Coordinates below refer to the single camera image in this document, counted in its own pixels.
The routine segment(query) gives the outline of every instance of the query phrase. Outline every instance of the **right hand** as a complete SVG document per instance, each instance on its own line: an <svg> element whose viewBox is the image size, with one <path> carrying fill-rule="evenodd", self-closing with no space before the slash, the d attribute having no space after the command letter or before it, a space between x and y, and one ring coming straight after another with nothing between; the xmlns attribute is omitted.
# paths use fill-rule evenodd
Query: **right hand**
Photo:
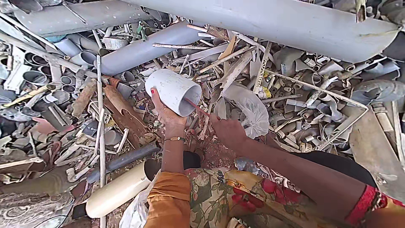
<svg viewBox="0 0 405 228"><path fill-rule="evenodd" d="M209 115L212 127L217 134L218 139L227 148L237 152L238 149L249 139L246 136L245 129L237 120L219 120L219 117L213 113Z"/></svg>

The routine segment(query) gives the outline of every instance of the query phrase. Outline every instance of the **hand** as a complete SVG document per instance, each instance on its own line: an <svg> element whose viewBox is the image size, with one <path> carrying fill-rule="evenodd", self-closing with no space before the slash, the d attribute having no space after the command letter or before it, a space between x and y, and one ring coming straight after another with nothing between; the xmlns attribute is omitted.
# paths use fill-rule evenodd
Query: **hand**
<svg viewBox="0 0 405 228"><path fill-rule="evenodd" d="M213 113L209 115L209 119L221 143L234 152L237 153L238 149L249 139L239 121L219 120L219 117Z"/></svg>
<svg viewBox="0 0 405 228"><path fill-rule="evenodd" d="M156 111L159 113L159 116L162 118L162 121L166 125L165 136L182 137L181 135L171 136L170 132L173 131L173 133L176 132L178 134L180 129L181 131L184 131L185 123L187 122L187 117L181 117L177 115L175 112L173 112L170 108L164 106L160 101L157 89L151 88L151 94L152 94L152 101L153 104L155 105Z"/></svg>

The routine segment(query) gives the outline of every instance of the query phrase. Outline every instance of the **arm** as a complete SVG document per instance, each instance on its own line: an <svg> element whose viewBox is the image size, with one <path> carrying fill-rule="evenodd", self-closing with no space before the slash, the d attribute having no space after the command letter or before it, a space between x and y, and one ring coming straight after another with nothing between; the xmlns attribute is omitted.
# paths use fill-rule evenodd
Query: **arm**
<svg viewBox="0 0 405 228"><path fill-rule="evenodd" d="M184 128L187 117L181 117L165 107L160 101L159 93L155 88L151 89L152 101L156 111L166 125L163 145L162 172L183 173L183 146L182 140L171 141L171 137L184 138Z"/></svg>
<svg viewBox="0 0 405 228"><path fill-rule="evenodd" d="M151 89L155 108L166 124L165 139L184 137L187 118L165 107L156 89ZM183 141L166 140L162 169L148 195L149 212L145 228L190 226L190 181L183 174Z"/></svg>
<svg viewBox="0 0 405 228"><path fill-rule="evenodd" d="M247 157L281 173L314 200L327 217L344 221L366 185L352 177L246 136L236 120L210 120L218 139L237 155Z"/></svg>

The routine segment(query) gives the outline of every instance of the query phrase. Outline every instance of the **black fabric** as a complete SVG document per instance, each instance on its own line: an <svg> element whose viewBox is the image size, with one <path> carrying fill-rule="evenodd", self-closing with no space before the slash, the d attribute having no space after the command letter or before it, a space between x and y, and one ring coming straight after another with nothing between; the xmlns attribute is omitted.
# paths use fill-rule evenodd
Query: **black fabric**
<svg viewBox="0 0 405 228"><path fill-rule="evenodd" d="M377 188L377 185L370 172L351 159L330 153L325 153L323 151L291 154L315 162L322 166L326 166L350 177L353 177L354 179L361 181L367 185Z"/></svg>
<svg viewBox="0 0 405 228"><path fill-rule="evenodd" d="M201 168L200 156L190 151L183 151L183 167L184 170L191 168Z"/></svg>

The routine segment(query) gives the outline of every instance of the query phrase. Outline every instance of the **red fabric trim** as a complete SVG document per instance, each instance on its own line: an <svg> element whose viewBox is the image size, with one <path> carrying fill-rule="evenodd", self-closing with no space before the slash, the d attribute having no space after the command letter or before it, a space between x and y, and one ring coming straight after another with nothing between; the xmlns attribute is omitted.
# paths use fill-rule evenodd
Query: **red fabric trim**
<svg viewBox="0 0 405 228"><path fill-rule="evenodd" d="M358 225L363 220L368 209L372 206L376 193L377 189L366 185L363 195L360 197L350 214L345 218L345 221L353 225Z"/></svg>

